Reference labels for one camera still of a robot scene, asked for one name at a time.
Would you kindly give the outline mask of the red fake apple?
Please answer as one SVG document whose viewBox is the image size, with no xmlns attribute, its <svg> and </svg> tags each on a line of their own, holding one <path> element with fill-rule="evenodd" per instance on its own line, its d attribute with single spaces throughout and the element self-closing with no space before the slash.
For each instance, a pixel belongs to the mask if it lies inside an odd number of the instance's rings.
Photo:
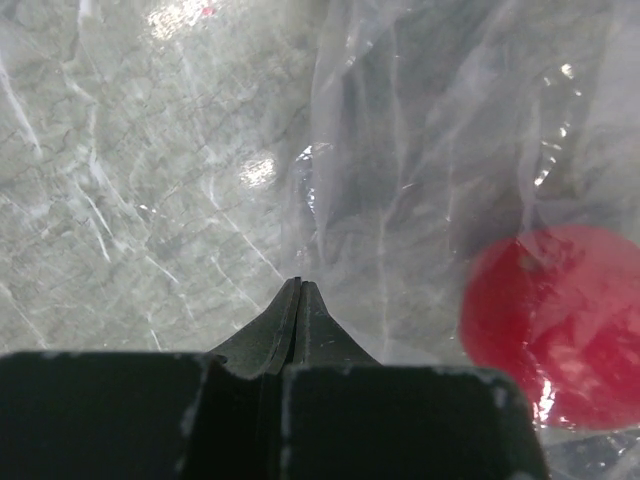
<svg viewBox="0 0 640 480">
<path fill-rule="evenodd" d="M 638 245 L 577 224 L 493 243 L 470 266 L 459 337 L 473 363 L 513 378 L 542 425 L 638 424 Z"/>
</svg>

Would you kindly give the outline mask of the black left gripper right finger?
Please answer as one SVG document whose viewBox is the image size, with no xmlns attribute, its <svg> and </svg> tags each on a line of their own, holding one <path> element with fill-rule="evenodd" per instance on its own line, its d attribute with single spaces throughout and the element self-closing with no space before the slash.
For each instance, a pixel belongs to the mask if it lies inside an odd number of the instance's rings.
<svg viewBox="0 0 640 480">
<path fill-rule="evenodd" d="M 378 365 L 329 314 L 316 283 L 302 282 L 295 320 L 293 364 Z"/>
</svg>

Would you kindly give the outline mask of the clear zip top bag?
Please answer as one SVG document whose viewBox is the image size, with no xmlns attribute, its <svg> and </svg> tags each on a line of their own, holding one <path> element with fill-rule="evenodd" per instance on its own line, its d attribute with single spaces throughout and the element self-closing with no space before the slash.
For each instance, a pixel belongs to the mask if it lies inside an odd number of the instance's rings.
<svg viewBox="0 0 640 480">
<path fill-rule="evenodd" d="M 287 207 L 287 268 L 376 359 L 476 365 L 488 246 L 577 224 L 639 247 L 638 3 L 331 2 Z M 639 422 L 533 425 L 555 479 L 639 475 Z"/>
</svg>

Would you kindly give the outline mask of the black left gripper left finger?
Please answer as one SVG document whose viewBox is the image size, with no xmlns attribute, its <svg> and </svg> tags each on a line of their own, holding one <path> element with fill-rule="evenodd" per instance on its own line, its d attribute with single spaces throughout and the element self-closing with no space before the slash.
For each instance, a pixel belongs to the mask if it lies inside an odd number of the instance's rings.
<svg viewBox="0 0 640 480">
<path fill-rule="evenodd" d="M 300 278 L 286 280 L 262 313 L 210 353 L 236 376 L 278 373 L 290 350 L 299 300 Z"/>
</svg>

